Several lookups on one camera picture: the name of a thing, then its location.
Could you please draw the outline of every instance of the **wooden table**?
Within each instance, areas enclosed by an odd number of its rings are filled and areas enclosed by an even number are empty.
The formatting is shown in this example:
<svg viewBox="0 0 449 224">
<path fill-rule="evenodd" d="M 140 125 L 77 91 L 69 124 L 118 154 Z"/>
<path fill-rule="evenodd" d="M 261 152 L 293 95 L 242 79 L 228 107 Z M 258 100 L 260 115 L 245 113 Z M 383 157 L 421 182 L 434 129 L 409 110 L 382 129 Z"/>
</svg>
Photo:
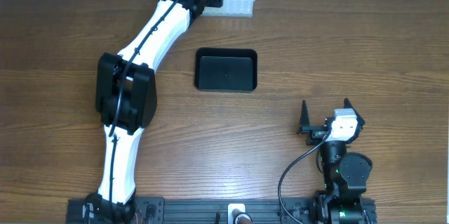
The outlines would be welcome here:
<svg viewBox="0 0 449 224">
<path fill-rule="evenodd" d="M 65 219 L 97 190 L 105 136 L 96 69 L 128 45 L 157 0 L 0 0 L 0 221 Z M 156 75 L 158 108 L 140 141 L 137 195 L 276 198 L 309 149 L 297 136 L 348 97 L 367 121 L 352 151 L 374 161 L 364 194 L 380 222 L 443 223 L 447 204 L 448 0 L 256 0 L 253 18 L 199 18 Z M 252 93 L 197 91 L 203 46 L 253 48 Z M 285 196 L 322 189 L 314 158 Z"/>
</svg>

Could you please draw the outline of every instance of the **cable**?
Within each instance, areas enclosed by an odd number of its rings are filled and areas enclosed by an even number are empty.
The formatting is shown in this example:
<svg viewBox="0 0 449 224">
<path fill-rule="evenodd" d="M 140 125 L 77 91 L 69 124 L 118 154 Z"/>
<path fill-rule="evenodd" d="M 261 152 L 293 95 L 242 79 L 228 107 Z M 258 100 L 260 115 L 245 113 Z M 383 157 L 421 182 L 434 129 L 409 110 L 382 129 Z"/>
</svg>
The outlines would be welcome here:
<svg viewBox="0 0 449 224">
<path fill-rule="evenodd" d="M 315 162 L 316 162 L 316 167 L 318 168 L 318 171 L 321 172 L 321 173 L 323 173 L 323 171 L 321 170 L 319 161 L 318 161 L 318 156 L 319 156 L 319 155 L 320 155 L 320 149 L 318 149 L 318 150 L 316 151 Z"/>
<path fill-rule="evenodd" d="M 111 167 L 109 170 L 109 205 L 111 207 L 111 215 L 112 215 L 112 223 L 115 223 L 115 214 L 112 208 L 112 181 L 114 179 L 114 157 L 115 157 L 115 149 L 117 148 L 117 142 L 119 139 L 117 139 L 117 134 L 114 134 L 114 139 L 112 140 L 112 143 L 114 144 L 112 147 L 112 156 L 111 156 Z"/>
<path fill-rule="evenodd" d="M 281 205 L 281 208 L 290 216 L 290 218 L 292 218 L 292 220 L 294 220 L 296 223 L 299 224 L 304 224 L 301 221 L 297 220 L 295 217 L 293 217 L 293 215 L 291 213 L 288 212 L 286 206 L 283 205 L 283 200 L 282 200 L 282 196 L 281 196 L 281 186 L 282 186 L 282 181 L 283 179 L 286 177 L 287 173 L 289 172 L 289 170 L 295 165 L 297 164 L 299 161 L 303 160 L 306 156 L 308 156 L 309 154 L 311 154 L 313 151 L 317 150 L 320 146 L 322 146 L 323 143 L 326 142 L 326 139 L 328 138 L 328 136 L 330 135 L 330 131 L 328 132 L 328 134 L 326 134 L 323 137 L 323 140 L 315 147 L 313 147 L 312 149 L 310 149 L 309 151 L 305 152 L 304 154 L 302 154 L 300 157 L 298 157 L 295 161 L 293 161 L 286 169 L 285 171 L 282 173 L 281 179 L 279 179 L 279 184 L 278 184 L 278 198 L 279 198 L 279 204 Z"/>
<path fill-rule="evenodd" d="M 143 40 L 140 42 L 139 46 L 137 48 L 134 48 L 134 54 L 131 56 L 129 61 L 126 63 L 125 69 L 121 73 L 121 82 L 120 82 L 120 89 L 119 89 L 119 99 L 117 100 L 117 108 L 115 111 L 114 120 L 112 121 L 111 131 L 109 131 L 109 137 L 114 134 L 114 130 L 117 126 L 117 123 L 119 121 L 119 113 L 121 108 L 121 99 L 123 96 L 123 90 L 125 87 L 126 82 L 126 74 L 128 73 L 128 70 L 130 66 L 133 64 L 134 58 L 140 53 L 140 49 L 143 47 L 143 44 L 148 40 L 148 37 L 152 35 L 154 31 L 157 31 L 157 26 L 164 21 L 164 19 L 167 17 L 167 15 L 171 12 L 171 10 L 175 7 L 175 5 L 178 3 L 179 0 L 175 0 L 170 7 L 167 9 L 167 11 L 159 18 L 159 20 L 152 26 L 152 28 L 148 31 L 147 35 L 143 38 Z"/>
</svg>

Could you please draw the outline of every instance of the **wooden tabletop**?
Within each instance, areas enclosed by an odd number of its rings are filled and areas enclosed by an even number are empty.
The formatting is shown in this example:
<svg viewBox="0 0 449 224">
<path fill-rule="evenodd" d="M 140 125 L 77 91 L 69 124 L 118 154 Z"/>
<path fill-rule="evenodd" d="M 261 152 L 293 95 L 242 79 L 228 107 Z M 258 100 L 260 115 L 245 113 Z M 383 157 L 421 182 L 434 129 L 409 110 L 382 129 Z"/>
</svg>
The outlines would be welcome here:
<svg viewBox="0 0 449 224">
<path fill-rule="evenodd" d="M 117 53 L 158 0 L 0 0 L 0 222 L 61 223 L 67 200 L 102 179 L 98 59 Z M 348 97 L 366 120 L 351 151 L 374 168 L 365 197 L 380 222 L 443 223 L 447 206 L 448 0 L 256 0 L 252 18 L 201 17 L 157 74 L 140 141 L 138 196 L 276 198 L 301 102 L 322 124 Z M 257 51 L 252 93 L 194 87 L 195 51 Z M 283 195 L 323 189 L 314 158 Z"/>
</svg>

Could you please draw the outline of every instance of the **wood grain surface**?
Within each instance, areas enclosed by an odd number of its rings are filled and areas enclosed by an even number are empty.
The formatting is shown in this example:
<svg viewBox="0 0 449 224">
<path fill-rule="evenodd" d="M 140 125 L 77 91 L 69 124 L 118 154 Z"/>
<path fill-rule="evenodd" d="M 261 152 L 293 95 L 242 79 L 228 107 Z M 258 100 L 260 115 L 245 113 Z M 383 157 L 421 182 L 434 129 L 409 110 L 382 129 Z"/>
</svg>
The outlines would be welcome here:
<svg viewBox="0 0 449 224">
<path fill-rule="evenodd" d="M 0 222 L 62 223 L 68 199 L 97 190 L 98 59 L 128 45 L 156 3 L 0 0 Z M 255 49 L 255 91 L 197 91 L 202 46 Z M 445 222 L 448 0 L 256 0 L 253 18 L 199 18 L 156 83 L 138 196 L 276 198 L 282 171 L 309 149 L 295 134 L 302 100 L 322 124 L 348 97 L 367 121 L 351 150 L 374 161 L 365 196 L 379 221 Z M 309 197 L 322 181 L 310 157 L 283 194 Z"/>
</svg>

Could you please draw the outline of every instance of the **white plastic part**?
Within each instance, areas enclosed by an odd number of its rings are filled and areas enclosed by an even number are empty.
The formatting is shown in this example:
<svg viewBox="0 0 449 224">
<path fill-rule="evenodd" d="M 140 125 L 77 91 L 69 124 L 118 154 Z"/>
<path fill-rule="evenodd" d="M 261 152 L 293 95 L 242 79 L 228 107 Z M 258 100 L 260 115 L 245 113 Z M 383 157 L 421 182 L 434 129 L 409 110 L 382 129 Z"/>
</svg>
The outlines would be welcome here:
<svg viewBox="0 0 449 224">
<path fill-rule="evenodd" d="M 220 8 L 205 7 L 202 16 L 252 17 L 255 0 L 223 0 Z"/>
<path fill-rule="evenodd" d="M 354 136 L 358 124 L 354 109 L 335 109 L 334 118 L 335 120 L 332 122 L 330 135 L 326 141 L 347 141 Z"/>
<path fill-rule="evenodd" d="M 173 1 L 170 0 L 160 0 L 158 2 L 152 18 L 144 26 L 142 31 L 140 31 L 138 36 L 127 47 L 118 52 L 119 55 L 123 56 L 124 60 L 129 60 L 131 56 L 133 56 L 135 48 L 139 46 L 148 31 L 167 11 L 172 3 Z M 176 4 L 165 20 L 158 25 L 157 30 L 148 37 L 148 40 L 140 49 L 140 54 L 135 57 L 133 63 L 137 65 L 146 63 L 150 68 L 156 71 L 162 58 L 165 56 L 173 42 L 185 32 L 187 28 L 189 28 L 189 23 L 189 10 L 183 8 L 181 4 Z"/>
<path fill-rule="evenodd" d="M 98 188 L 98 194 L 105 200 L 109 200 L 109 171 L 111 169 L 112 148 L 114 146 L 112 142 L 114 137 L 108 136 L 110 130 L 110 126 L 105 125 L 105 170 L 103 171 L 103 180 Z M 135 190 L 135 159 L 138 155 L 139 140 L 140 136 L 142 136 L 143 129 L 139 128 L 130 136 L 125 129 L 116 127 L 114 133 L 119 140 L 117 141 L 114 158 L 112 203 L 120 202 L 125 204 L 131 198 Z"/>
</svg>

